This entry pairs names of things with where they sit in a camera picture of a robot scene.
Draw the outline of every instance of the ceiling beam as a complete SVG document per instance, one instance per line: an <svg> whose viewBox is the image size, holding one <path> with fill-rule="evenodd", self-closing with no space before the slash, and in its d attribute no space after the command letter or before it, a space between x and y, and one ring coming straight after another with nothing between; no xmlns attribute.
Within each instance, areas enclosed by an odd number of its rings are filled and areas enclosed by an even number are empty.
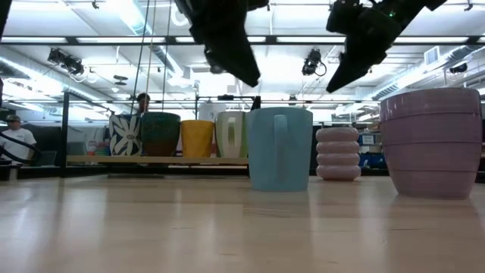
<svg viewBox="0 0 485 273"><path fill-rule="evenodd" d="M254 46L343 46L344 36L248 36ZM4 36L12 46L194 46L191 36ZM400 36L393 46L485 46L485 36Z"/></svg>

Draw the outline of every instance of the mug handle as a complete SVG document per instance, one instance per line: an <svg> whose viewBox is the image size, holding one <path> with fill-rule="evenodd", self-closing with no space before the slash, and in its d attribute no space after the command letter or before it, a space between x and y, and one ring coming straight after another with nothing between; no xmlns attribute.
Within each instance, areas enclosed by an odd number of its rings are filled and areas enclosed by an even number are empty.
<svg viewBox="0 0 485 273"><path fill-rule="evenodd" d="M227 120L227 138L231 146L236 146L236 118L231 117Z"/></svg>
<svg viewBox="0 0 485 273"><path fill-rule="evenodd" d="M282 181L281 179L285 166L284 157L286 150L286 138L288 135L288 120L286 115L275 115L274 116L274 156L276 156L276 168L275 175L277 181Z"/></svg>

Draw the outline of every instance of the camera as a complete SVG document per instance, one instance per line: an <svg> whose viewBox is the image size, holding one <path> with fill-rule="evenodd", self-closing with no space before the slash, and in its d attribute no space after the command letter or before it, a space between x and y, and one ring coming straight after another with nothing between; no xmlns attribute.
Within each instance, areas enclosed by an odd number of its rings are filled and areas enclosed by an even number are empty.
<svg viewBox="0 0 485 273"><path fill-rule="evenodd" d="M305 63L303 64L303 76L311 76L313 74L316 74L318 66L321 64L324 65L321 61L320 49L312 49L310 51L310 54L308 54L308 57L305 59Z"/></svg>
<svg viewBox="0 0 485 273"><path fill-rule="evenodd" d="M50 61L54 65L60 65L69 74L75 76L84 74L83 61L71 55L64 54L60 49L51 49L47 61Z"/></svg>

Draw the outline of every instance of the ceiling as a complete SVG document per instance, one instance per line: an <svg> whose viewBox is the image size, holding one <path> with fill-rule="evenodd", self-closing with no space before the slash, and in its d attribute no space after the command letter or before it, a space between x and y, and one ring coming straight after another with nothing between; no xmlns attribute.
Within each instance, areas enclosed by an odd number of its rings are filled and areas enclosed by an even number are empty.
<svg viewBox="0 0 485 273"><path fill-rule="evenodd" d="M132 0L97 1L99 9L92 7L89 0L14 0L5 36L133 36L124 14L131 10L121 8L120 3ZM474 8L464 11L467 1L449 0L435 12L423 10L410 24L406 36L481 36L485 34L485 0L475 0ZM188 36L189 24L184 16L167 0L139 0L139 13L146 15L153 26L152 33L158 36ZM316 36L333 35L325 30L329 15L328 1L314 0L272 0L271 9L261 8L248 13L246 32L250 36ZM456 46L442 47L443 52ZM81 77L69 78L60 67L52 67L47 61L51 48L59 48L69 55L81 58L86 73ZM327 66L324 77L302 76L303 61L311 49L320 49ZM150 52L148 46L84 46L84 45L2 45L0 57L9 58L6 52L21 55L16 63L33 69L46 77L64 78L63 84L81 82L78 89L86 88L91 95L100 99L128 99L133 93L148 91L161 96L163 91L169 99L194 99L193 83L200 81L200 96L217 96L228 92L234 95L260 95L265 99L287 99L297 95L298 99L356 100L368 99L369 95L386 82L404 74L410 67L423 61L424 53L432 45L393 46L382 64L372 68L372 73L356 80L341 90L328 94L325 91L331 75L336 70L341 45L254 45L252 47L261 70L260 84L251 88L239 83L230 75L211 75L203 55L202 45L169 45L166 49L174 62L190 72L188 81L166 81L163 62ZM483 70L483 55L470 58L473 73ZM436 70L425 78L412 82L410 89L445 86L449 81L469 77L446 75ZM114 75L128 77L126 86L115 86Z"/></svg>

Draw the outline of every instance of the pink stacked cup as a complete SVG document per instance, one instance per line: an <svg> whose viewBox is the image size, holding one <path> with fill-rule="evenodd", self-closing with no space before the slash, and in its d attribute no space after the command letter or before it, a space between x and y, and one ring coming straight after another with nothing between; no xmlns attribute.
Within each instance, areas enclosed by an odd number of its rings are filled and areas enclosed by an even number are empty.
<svg viewBox="0 0 485 273"><path fill-rule="evenodd" d="M325 128L317 132L317 174L325 180L354 181L361 175L357 143L352 127Z"/></svg>

